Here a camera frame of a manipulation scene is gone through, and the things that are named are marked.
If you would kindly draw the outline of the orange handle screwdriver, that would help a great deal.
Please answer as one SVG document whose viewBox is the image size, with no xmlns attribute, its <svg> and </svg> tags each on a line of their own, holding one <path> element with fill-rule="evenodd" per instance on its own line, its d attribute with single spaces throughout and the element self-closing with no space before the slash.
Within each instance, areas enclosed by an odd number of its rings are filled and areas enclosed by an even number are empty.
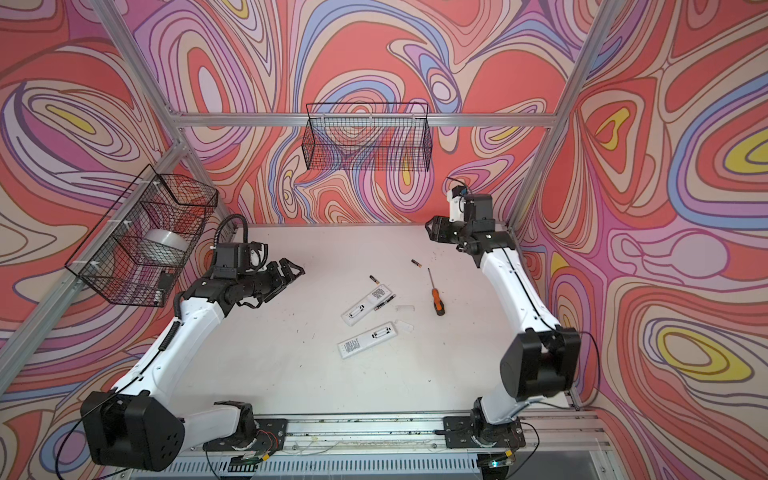
<svg viewBox="0 0 768 480">
<path fill-rule="evenodd" d="M 446 313 L 444 302 L 440 296 L 439 290 L 436 288 L 434 284 L 434 279 L 431 273 L 431 269 L 428 268 L 427 271 L 428 271 L 428 275 L 431 283 L 431 295 L 432 295 L 432 302 L 433 302 L 435 313 L 438 316 L 444 316 Z"/>
</svg>

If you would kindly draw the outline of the long white remote control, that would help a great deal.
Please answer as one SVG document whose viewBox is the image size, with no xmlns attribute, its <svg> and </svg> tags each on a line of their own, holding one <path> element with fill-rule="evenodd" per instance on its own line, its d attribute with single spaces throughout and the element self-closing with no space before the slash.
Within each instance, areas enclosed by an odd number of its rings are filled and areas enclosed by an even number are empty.
<svg viewBox="0 0 768 480">
<path fill-rule="evenodd" d="M 352 305 L 343 314 L 340 315 L 343 322 L 348 326 L 354 326 L 361 321 L 371 311 L 385 304 L 394 296 L 394 292 L 384 284 L 377 285 L 361 300 Z"/>
</svg>

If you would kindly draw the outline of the small white remote control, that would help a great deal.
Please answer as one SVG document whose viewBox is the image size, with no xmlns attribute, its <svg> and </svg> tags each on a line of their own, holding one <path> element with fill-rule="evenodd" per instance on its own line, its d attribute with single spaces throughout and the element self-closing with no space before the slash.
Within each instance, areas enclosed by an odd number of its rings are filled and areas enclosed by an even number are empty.
<svg viewBox="0 0 768 480">
<path fill-rule="evenodd" d="M 369 350 L 398 336 L 396 327 L 387 322 L 378 327 L 365 331 L 355 337 L 344 340 L 337 345 L 342 359 L 348 359 L 363 351 Z"/>
</svg>

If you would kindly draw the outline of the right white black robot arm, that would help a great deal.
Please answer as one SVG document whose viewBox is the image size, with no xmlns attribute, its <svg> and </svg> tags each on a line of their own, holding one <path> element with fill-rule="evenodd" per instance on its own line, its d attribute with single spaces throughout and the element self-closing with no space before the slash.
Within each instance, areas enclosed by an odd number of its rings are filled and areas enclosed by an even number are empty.
<svg viewBox="0 0 768 480">
<path fill-rule="evenodd" d="M 446 194 L 447 216 L 425 224 L 433 242 L 472 257 L 500 300 L 514 338 L 500 361 L 500 383 L 474 408 L 481 424 L 502 425 L 523 410 L 573 386 L 581 336 L 562 326 L 526 275 L 511 234 L 499 230 L 489 194 L 458 186 Z"/>
</svg>

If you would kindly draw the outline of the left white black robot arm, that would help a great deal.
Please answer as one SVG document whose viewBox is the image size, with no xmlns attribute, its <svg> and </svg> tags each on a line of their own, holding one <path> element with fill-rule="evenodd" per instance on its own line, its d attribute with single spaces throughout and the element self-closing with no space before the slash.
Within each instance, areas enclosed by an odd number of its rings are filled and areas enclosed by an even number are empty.
<svg viewBox="0 0 768 480">
<path fill-rule="evenodd" d="M 304 273 L 286 258 L 269 260 L 260 242 L 217 246 L 211 267 L 175 297 L 174 317 L 149 350 L 109 391 L 94 391 L 84 400 L 81 425 L 91 460 L 162 471 L 180 452 L 199 445 L 251 448 L 258 436 L 251 404 L 217 401 L 179 415 L 170 399 L 196 352 L 233 308 L 257 309 Z"/>
</svg>

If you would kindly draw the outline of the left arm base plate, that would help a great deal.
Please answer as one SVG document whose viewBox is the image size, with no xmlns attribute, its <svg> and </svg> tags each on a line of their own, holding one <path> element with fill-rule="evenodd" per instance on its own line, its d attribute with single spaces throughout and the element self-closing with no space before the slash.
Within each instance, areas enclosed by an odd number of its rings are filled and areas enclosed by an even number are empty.
<svg viewBox="0 0 768 480">
<path fill-rule="evenodd" d="M 225 438 L 206 442 L 207 452 L 254 452 L 273 454 L 284 448 L 288 420 L 285 418 L 256 418 L 250 425 Z"/>
</svg>

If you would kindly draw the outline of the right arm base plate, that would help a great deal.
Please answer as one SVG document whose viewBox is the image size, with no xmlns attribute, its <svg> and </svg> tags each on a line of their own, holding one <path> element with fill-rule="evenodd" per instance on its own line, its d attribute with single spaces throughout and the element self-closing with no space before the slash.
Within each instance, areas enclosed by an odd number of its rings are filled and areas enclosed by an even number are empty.
<svg viewBox="0 0 768 480">
<path fill-rule="evenodd" d="M 493 425 L 476 415 L 453 415 L 445 416 L 442 422 L 440 432 L 449 449 L 505 448 L 516 451 L 526 446 L 519 420 Z"/>
</svg>

